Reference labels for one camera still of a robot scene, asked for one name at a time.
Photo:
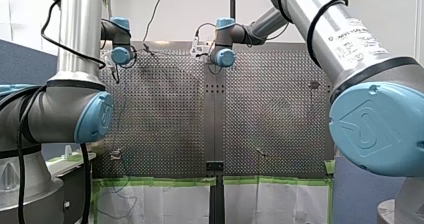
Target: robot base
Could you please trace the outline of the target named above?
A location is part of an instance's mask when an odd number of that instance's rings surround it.
[[[17,157],[0,159],[0,220],[18,224],[19,170]],[[24,215],[27,224],[64,222],[63,182],[51,180],[40,152],[25,156],[26,188]]]

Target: small metal bracket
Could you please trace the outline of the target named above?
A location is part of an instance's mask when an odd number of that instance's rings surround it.
[[[206,162],[206,171],[224,171],[224,162],[223,161]]]
[[[311,89],[318,89],[320,85],[321,85],[321,83],[319,83],[318,81],[311,81],[308,84],[308,87],[311,88]]]
[[[121,158],[122,158],[122,150],[121,149],[118,149],[116,151],[112,151],[110,153],[110,159],[112,161],[114,161],[114,160],[121,160]]]

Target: gray panel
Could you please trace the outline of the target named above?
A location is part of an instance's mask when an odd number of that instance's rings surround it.
[[[239,48],[226,78],[226,175],[325,175],[328,90],[304,45]]]
[[[103,71],[115,99],[105,152],[94,165],[97,177],[205,175],[204,69],[188,55],[190,46],[153,46],[137,65],[120,69],[121,83]],[[110,152],[123,149],[121,161]]]

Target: metal pole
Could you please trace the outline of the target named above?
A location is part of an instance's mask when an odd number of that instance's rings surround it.
[[[87,56],[100,57],[103,0],[62,0],[60,43]],[[99,64],[59,49],[57,74],[50,81],[82,81],[103,85]]]
[[[236,20],[236,0],[230,0],[230,17]]]

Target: black ring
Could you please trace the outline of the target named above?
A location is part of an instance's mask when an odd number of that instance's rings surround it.
[[[322,6],[317,15],[314,17],[314,19],[311,22],[311,25],[309,26],[309,30],[308,30],[308,36],[306,38],[306,44],[308,46],[308,52],[309,52],[309,56],[311,56],[312,61],[314,61],[314,63],[321,68],[321,65],[318,63],[318,60],[315,56],[315,52],[313,50],[312,47],[312,39],[314,37],[314,32],[315,32],[315,28],[318,24],[319,19],[322,17],[322,15],[325,14],[325,12],[332,6],[337,5],[337,4],[345,4],[346,6],[349,5],[349,0],[331,0],[329,3],[325,4],[324,6]]]
[[[293,23],[293,20],[290,17],[288,17],[286,13],[284,12],[283,4],[281,3],[281,0],[278,0],[278,8],[280,9],[281,15],[284,17],[284,19],[286,19],[290,23]]]
[[[41,145],[36,145],[36,146],[33,146],[33,147],[24,148],[22,150],[24,156],[34,154],[34,153],[40,152],[40,151],[41,151]],[[0,152],[0,159],[17,157],[17,156],[19,156],[18,150]]]
[[[32,95],[39,87],[40,86],[31,86],[7,95],[0,101],[0,111],[16,99],[24,97],[26,95]]]
[[[19,120],[21,120],[22,115],[24,114],[25,109],[27,108],[31,97],[32,97],[32,95],[28,95],[27,97],[25,97],[24,101],[22,102],[21,110],[20,110],[20,113],[19,113]],[[25,139],[28,142],[30,142],[30,143],[38,143],[37,140],[35,140],[34,136],[32,135],[31,130],[29,129],[28,118],[25,118],[23,120],[23,125],[22,125],[22,129],[21,129],[21,133],[22,133],[23,137],[25,137]]]
[[[94,82],[78,81],[78,80],[52,80],[47,82],[47,87],[81,87],[105,91],[106,87]]]
[[[366,68],[365,70],[349,78],[339,87],[337,87],[337,89],[333,92],[333,94],[331,94],[331,98],[330,98],[331,104],[337,99],[337,97],[340,96],[340,94],[342,94],[342,92],[344,92],[348,88],[354,85],[357,85],[365,81],[366,79],[374,75],[377,75],[383,71],[386,71],[395,67],[406,66],[406,65],[420,65],[420,64],[414,58],[411,58],[411,57],[397,57],[397,58],[393,58],[393,59],[381,62],[379,64],[375,64],[373,66]]]

